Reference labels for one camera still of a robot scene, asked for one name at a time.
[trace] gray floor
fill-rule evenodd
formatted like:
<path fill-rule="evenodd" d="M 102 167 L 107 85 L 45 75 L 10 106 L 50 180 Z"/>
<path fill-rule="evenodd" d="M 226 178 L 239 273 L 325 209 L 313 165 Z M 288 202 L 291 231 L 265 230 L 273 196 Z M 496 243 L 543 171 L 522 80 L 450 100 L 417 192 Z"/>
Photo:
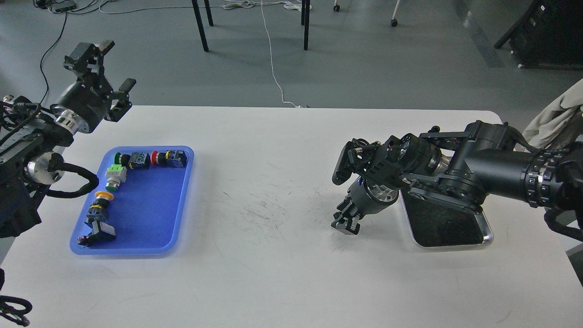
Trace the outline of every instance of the gray floor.
<path fill-rule="evenodd" d="M 310 107 L 491 110 L 522 131 L 583 78 L 581 71 L 518 69 L 508 45 L 490 47 L 529 0 L 402 1 L 395 28 L 389 19 L 396 1 L 339 2 L 342 10 L 336 13 L 333 0 L 312 0 L 309 51 L 302 49 L 299 12 L 265 8 L 286 100 Z M 104 10 L 189 4 L 120 0 Z M 44 105 L 75 80 L 62 67 L 64 55 L 79 42 L 111 39 L 116 46 L 106 56 L 106 75 L 114 87 L 127 77 L 137 79 L 135 104 L 284 106 L 271 75 L 261 10 L 214 8 L 213 17 L 214 27 L 205 24 L 211 52 L 204 53 L 192 9 L 69 16 L 62 40 L 44 63 L 51 88 Z M 40 100 L 45 85 L 38 62 L 63 19 L 28 0 L 0 1 L 2 95 Z"/>

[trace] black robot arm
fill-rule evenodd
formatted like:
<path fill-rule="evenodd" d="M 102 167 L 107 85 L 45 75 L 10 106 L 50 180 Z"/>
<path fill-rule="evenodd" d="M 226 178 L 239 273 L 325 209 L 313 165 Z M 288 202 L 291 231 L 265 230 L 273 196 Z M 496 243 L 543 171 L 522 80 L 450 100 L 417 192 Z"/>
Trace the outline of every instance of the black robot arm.
<path fill-rule="evenodd" d="M 65 163 L 63 147 L 73 143 L 77 132 L 91 133 L 101 120 L 118 121 L 131 108 L 129 91 L 136 81 L 126 79 L 113 91 L 104 75 L 103 58 L 113 41 L 95 45 L 80 43 L 64 67 L 77 76 L 50 109 L 25 97 L 4 98 L 0 139 L 0 238 L 18 236 L 41 222 L 38 206 L 45 196 L 74 198 L 97 187 L 97 176 Z M 112 107 L 113 100 L 118 100 Z M 78 191 L 50 190 L 64 172 L 74 172 L 87 184 Z"/>
<path fill-rule="evenodd" d="M 517 152 L 517 144 L 529 152 Z M 444 156 L 441 149 L 454 151 Z M 418 137 L 391 136 L 384 144 L 362 139 L 348 142 L 332 181 L 342 184 L 352 173 L 360 177 L 338 205 L 332 226 L 357 234 L 358 221 L 396 202 L 398 190 L 419 199 L 471 214 L 482 212 L 489 194 L 522 200 L 550 211 L 545 221 L 553 231 L 583 241 L 580 229 L 556 222 L 574 210 L 583 226 L 583 138 L 563 149 L 536 149 L 508 124 L 468 124 L 462 132 L 433 127 Z"/>

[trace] white cable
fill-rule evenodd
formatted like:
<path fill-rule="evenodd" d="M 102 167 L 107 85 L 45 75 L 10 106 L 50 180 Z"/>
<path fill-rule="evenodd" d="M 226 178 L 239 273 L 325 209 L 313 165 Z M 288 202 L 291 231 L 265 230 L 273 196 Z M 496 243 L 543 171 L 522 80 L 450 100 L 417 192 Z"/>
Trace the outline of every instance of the white cable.
<path fill-rule="evenodd" d="M 210 8 L 223 8 L 225 10 L 231 10 L 231 9 L 235 9 L 235 8 L 249 9 L 249 8 L 253 8 L 255 6 L 260 6 L 261 8 L 263 8 L 263 6 L 283 5 L 283 7 L 289 11 L 301 11 L 301 4 L 294 3 L 293 1 L 263 2 L 263 0 L 262 0 L 260 4 L 253 2 L 253 1 L 250 1 L 250 0 L 243 0 L 243 1 L 224 0 L 224 1 L 229 2 L 229 3 L 224 4 L 224 5 L 220 5 L 220 6 L 209 6 L 209 7 Z M 120 13 L 132 13 L 132 12 L 151 10 L 151 9 L 192 8 L 192 6 L 165 6 L 165 7 L 140 8 L 140 9 L 125 11 L 125 12 L 105 12 L 101 8 L 106 3 L 107 3 L 107 0 L 101 0 L 101 2 L 99 3 L 99 11 L 102 13 L 106 13 L 108 15 L 117 15 Z"/>
<path fill-rule="evenodd" d="M 300 106 L 296 106 L 296 104 L 292 103 L 292 102 L 287 102 L 285 101 L 285 99 L 283 98 L 283 89 L 282 86 L 279 85 L 278 79 L 275 78 L 275 70 L 273 69 L 273 51 L 271 49 L 271 37 L 269 37 L 269 31 L 267 30 L 267 22 L 265 21 L 265 15 L 263 14 L 263 0 L 261 0 L 261 16 L 263 16 L 263 25 L 265 26 L 265 31 L 267 32 L 267 39 L 269 40 L 269 58 L 271 60 L 271 75 L 273 75 L 273 80 L 275 81 L 275 84 L 278 85 L 279 90 L 282 92 L 282 102 L 284 104 L 292 104 L 295 108 L 300 108 Z"/>
<path fill-rule="evenodd" d="M 238 1 L 238 0 L 225 0 L 226 2 L 229 2 L 229 4 L 224 4 L 221 7 L 223 9 L 226 10 L 231 10 L 231 9 L 235 9 L 235 8 L 253 8 L 255 6 L 273 6 L 273 5 L 283 5 L 283 7 L 289 11 L 301 11 L 301 4 L 298 4 L 294 1 L 275 1 L 275 2 L 263 2 L 263 0 L 261 0 L 260 3 L 256 3 L 254 1 L 251 0 L 243 0 L 243 1 Z"/>

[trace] black chair leg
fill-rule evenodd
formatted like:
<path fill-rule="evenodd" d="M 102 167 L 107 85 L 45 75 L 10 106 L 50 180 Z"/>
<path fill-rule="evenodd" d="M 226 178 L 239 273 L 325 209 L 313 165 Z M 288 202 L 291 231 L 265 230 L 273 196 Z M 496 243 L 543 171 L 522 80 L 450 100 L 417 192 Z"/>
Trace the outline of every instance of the black chair leg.
<path fill-rule="evenodd" d="M 304 26 L 305 24 L 305 0 L 301 0 L 301 25 Z"/>
<path fill-rule="evenodd" d="M 198 25 L 198 33 L 201 34 L 202 48 L 208 53 L 209 45 L 206 43 L 205 27 L 202 26 L 201 10 L 198 8 L 197 0 L 192 0 L 192 8 L 194 9 L 194 16 L 196 17 L 196 24 Z"/>
<path fill-rule="evenodd" d="M 308 50 L 308 36 L 310 35 L 310 0 L 303 0 L 305 4 L 302 6 L 302 10 L 305 12 L 305 26 L 304 26 L 304 50 Z"/>
<path fill-rule="evenodd" d="M 213 15 L 210 13 L 210 4 L 209 0 L 205 0 L 205 8 L 206 8 L 206 18 L 209 19 L 209 25 L 214 26 L 213 23 Z"/>

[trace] white table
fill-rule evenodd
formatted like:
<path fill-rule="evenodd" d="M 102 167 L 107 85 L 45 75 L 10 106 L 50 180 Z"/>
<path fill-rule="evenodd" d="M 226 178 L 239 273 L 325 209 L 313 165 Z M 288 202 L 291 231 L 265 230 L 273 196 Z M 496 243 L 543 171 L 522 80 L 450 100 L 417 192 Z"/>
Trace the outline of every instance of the white table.
<path fill-rule="evenodd" d="M 541 209 L 490 196 L 494 242 L 461 252 L 416 246 L 399 205 L 367 216 L 358 236 L 329 226 L 350 184 L 331 182 L 346 141 L 476 119 L 500 122 L 488 111 L 135 106 L 78 134 L 64 157 L 95 172 L 119 145 L 194 149 L 176 246 L 77 256 L 68 241 L 83 198 L 46 198 L 44 222 L 2 264 L 3 294 L 33 303 L 33 327 L 581 327 L 583 288 Z"/>

